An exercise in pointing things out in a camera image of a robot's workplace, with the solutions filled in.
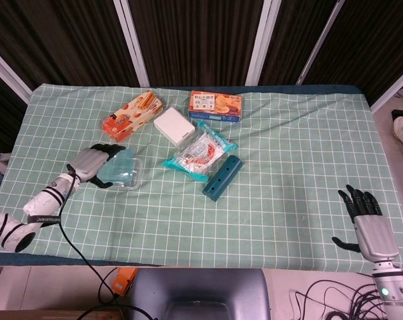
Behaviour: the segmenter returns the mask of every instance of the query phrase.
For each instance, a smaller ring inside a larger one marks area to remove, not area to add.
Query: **black curtain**
[[[346,0],[304,84],[349,84],[373,104],[403,74],[403,0]]]
[[[0,56],[31,89],[139,87],[112,0],[0,0]]]
[[[0,79],[0,153],[13,149],[27,104]]]
[[[244,85],[262,0],[131,0],[153,86]]]
[[[295,85],[336,0],[282,1],[260,85]]]

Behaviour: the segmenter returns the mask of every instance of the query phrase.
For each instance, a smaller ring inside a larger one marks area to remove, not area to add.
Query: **white grid pattern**
[[[0,190],[0,212],[24,220],[22,206],[91,145],[112,143],[101,120],[144,89],[42,85],[34,91]],[[189,92],[153,89],[186,114]],[[175,151],[152,124],[122,144],[144,162],[130,193],[84,184],[64,210],[64,227],[86,257],[192,267],[369,271],[333,235],[356,236],[337,190],[371,190],[390,216],[401,250],[403,214],[362,95],[245,93],[239,123],[208,121],[239,145],[244,166],[218,202],[204,183],[161,166]],[[212,173],[221,165],[218,163]],[[77,257],[57,227],[25,252]]]

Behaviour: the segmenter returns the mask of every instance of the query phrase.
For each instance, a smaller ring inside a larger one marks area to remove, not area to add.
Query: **plastic container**
[[[130,149],[120,151],[99,170],[97,177],[112,182],[111,188],[133,191],[141,185],[142,163]]]

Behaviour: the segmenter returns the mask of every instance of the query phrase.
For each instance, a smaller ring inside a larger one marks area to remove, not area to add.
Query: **floor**
[[[391,110],[403,109],[402,98],[391,98],[374,114],[394,182],[403,204],[403,147],[392,136]],[[106,275],[111,267],[98,267]],[[319,279],[343,282],[353,288],[372,283],[370,277],[353,273],[323,273],[315,271],[264,270],[270,295],[272,319],[299,319],[294,293],[305,293]],[[310,291],[307,319],[321,319],[326,303],[341,310],[348,309],[351,290],[327,282]],[[0,275],[0,310],[61,309],[85,310],[97,304],[99,280],[86,266],[6,267]],[[102,291],[104,299],[108,294]]]
[[[391,111],[403,110],[403,98],[393,97],[374,114],[376,127],[392,172],[394,184],[398,191],[401,204],[403,204],[403,146],[393,134]]]
[[[96,269],[105,276],[112,267]],[[349,308],[353,290],[325,280],[355,289],[372,284],[370,277],[355,273],[264,269],[264,275],[273,320],[299,319],[295,292],[305,293],[315,281],[323,282],[309,292],[309,297],[317,302],[307,300],[306,319],[321,319],[323,313],[331,311],[323,303],[342,311]],[[98,288],[98,278],[86,266],[6,267],[0,275],[0,310],[86,310],[99,304]],[[101,295],[108,300],[108,292],[103,290]]]

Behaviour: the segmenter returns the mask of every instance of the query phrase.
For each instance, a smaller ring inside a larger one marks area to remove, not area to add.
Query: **robot finger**
[[[113,185],[113,183],[111,182],[102,182],[97,176],[94,176],[92,179],[88,181],[92,182],[94,185],[102,189],[107,189]]]
[[[366,193],[360,192],[361,193],[361,198],[363,199],[364,202],[364,207],[366,208],[367,214],[368,215],[375,215],[375,209],[370,202],[369,198],[366,196]]]
[[[332,237],[332,241],[341,249],[360,253],[360,246],[357,243],[345,243],[337,237]]]
[[[354,210],[357,212],[357,215],[367,215],[368,212],[364,205],[363,201],[363,192],[358,189],[353,188],[351,185],[347,185],[347,190],[351,194],[351,198],[353,199],[354,203]]]
[[[369,203],[372,206],[372,210],[374,212],[373,214],[374,215],[382,215],[380,205],[378,204],[378,202],[377,202],[376,198],[374,197],[374,195],[371,194],[370,192],[365,192],[364,195],[369,200]]]
[[[344,200],[344,203],[346,204],[347,212],[351,218],[351,222],[354,223],[354,218],[358,215],[355,208],[354,204],[351,201],[351,198],[342,190],[338,190],[338,194],[341,196],[341,198]]]
[[[105,153],[108,153],[108,160],[111,160],[112,157],[114,157],[115,155],[117,155],[121,150],[126,149],[125,147],[121,146],[121,145],[102,145],[100,143],[93,145],[90,147],[90,149],[95,149],[95,150],[99,150]]]

